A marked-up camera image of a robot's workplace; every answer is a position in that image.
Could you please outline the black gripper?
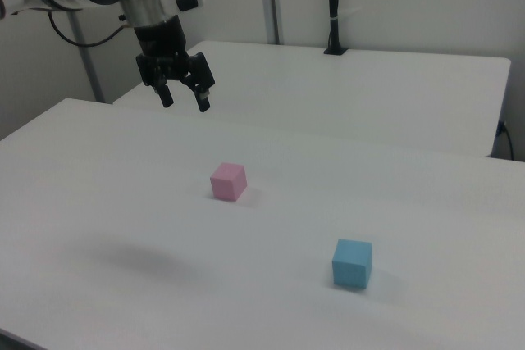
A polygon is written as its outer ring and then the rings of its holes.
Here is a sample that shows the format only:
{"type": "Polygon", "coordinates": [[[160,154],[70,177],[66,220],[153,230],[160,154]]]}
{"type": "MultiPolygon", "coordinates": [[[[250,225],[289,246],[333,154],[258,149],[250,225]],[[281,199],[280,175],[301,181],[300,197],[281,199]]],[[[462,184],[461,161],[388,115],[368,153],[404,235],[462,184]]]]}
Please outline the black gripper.
{"type": "Polygon", "coordinates": [[[201,52],[193,56],[186,52],[179,16],[159,25],[135,28],[135,34],[142,49],[136,62],[143,84],[153,88],[163,107],[173,104],[167,80],[179,80],[194,93],[199,110],[206,112],[210,108],[208,96],[215,79],[201,52]]]}

